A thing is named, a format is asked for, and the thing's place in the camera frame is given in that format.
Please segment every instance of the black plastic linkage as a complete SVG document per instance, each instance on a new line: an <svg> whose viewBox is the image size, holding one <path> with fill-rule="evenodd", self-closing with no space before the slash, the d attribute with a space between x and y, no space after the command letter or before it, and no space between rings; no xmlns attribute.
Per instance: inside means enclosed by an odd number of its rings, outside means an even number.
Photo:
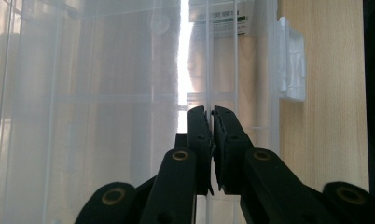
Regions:
<svg viewBox="0 0 375 224"><path fill-rule="evenodd" d="M254 145L231 110L215 106L213 116L214 162L219 189L222 188L226 194L241 194L245 180L245 151Z"/></svg>
<svg viewBox="0 0 375 224"><path fill-rule="evenodd" d="M248 149L245 175L270 223L338 223L272 151Z"/></svg>
<svg viewBox="0 0 375 224"><path fill-rule="evenodd" d="M174 148L178 147L188 147L188 134L178 133L175 135Z"/></svg>
<svg viewBox="0 0 375 224"><path fill-rule="evenodd" d="M196 155L186 148L168 151L149 194L140 224L194 223Z"/></svg>
<svg viewBox="0 0 375 224"><path fill-rule="evenodd" d="M327 208L340 223L375 223L375 198L363 189L344 182L326 184Z"/></svg>
<svg viewBox="0 0 375 224"><path fill-rule="evenodd" d="M135 188L125 183L111 183L91 196L77 217L76 224L137 223L138 204Z"/></svg>
<svg viewBox="0 0 375 224"><path fill-rule="evenodd" d="M147 202L147 198L149 197L150 191L153 188L153 185L155 184L156 175L152 178L148 179L144 184L138 186L138 188L135 189L135 201L138 204L139 207L139 214L141 216Z"/></svg>
<svg viewBox="0 0 375 224"><path fill-rule="evenodd" d="M197 155L197 194L207 195L211 186L212 135L204 106L197 106L187 112L187 148Z"/></svg>
<svg viewBox="0 0 375 224"><path fill-rule="evenodd" d="M268 224L270 222L266 210L248 182L243 185L240 207L247 224Z"/></svg>

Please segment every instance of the wooden surface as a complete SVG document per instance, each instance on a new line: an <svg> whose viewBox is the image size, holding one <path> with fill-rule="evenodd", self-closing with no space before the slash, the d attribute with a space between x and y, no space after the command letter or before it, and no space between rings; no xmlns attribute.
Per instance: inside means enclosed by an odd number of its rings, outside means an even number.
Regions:
<svg viewBox="0 0 375 224"><path fill-rule="evenodd" d="M308 186L368 189L362 0L279 0L303 33L307 99L281 102L281 156Z"/></svg>

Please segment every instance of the plastic latch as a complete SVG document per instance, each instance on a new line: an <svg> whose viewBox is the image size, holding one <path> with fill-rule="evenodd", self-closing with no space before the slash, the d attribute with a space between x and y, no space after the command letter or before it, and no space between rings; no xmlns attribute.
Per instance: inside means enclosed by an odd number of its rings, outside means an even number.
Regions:
<svg viewBox="0 0 375 224"><path fill-rule="evenodd" d="M282 17L276 22L277 76L280 98L304 101L306 98L306 60L303 35Z"/></svg>

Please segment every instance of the plastic storage box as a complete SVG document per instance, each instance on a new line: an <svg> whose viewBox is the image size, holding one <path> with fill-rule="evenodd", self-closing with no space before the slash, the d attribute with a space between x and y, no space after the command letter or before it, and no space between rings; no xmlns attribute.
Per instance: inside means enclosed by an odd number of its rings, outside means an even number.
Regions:
<svg viewBox="0 0 375 224"><path fill-rule="evenodd" d="M142 184L197 105L232 109L256 147L278 152L279 98L304 99L305 65L276 11L0 0L0 223L72 223L100 186ZM196 221L244 223L239 198L199 197Z"/></svg>

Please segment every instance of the screw hole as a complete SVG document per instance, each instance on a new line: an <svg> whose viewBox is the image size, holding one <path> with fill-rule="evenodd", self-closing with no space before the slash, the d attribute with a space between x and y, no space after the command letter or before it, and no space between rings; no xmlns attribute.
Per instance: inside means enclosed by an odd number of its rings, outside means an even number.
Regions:
<svg viewBox="0 0 375 224"><path fill-rule="evenodd" d="M188 159L188 153L186 151L176 151L173 153L173 158L176 161L185 161Z"/></svg>
<svg viewBox="0 0 375 224"><path fill-rule="evenodd" d="M110 189L107 191L102 198L102 201L106 205L114 205L121 202L126 196L126 191L122 188Z"/></svg>
<svg viewBox="0 0 375 224"><path fill-rule="evenodd" d="M268 161L270 159L269 153L265 151L257 151L254 153L254 157L260 161Z"/></svg>
<svg viewBox="0 0 375 224"><path fill-rule="evenodd" d="M169 224L174 222L174 215L170 211L161 212L158 214L158 222L161 224Z"/></svg>
<svg viewBox="0 0 375 224"><path fill-rule="evenodd" d="M365 197L355 189L339 187L336 189L337 195L347 203L361 205L365 203Z"/></svg>

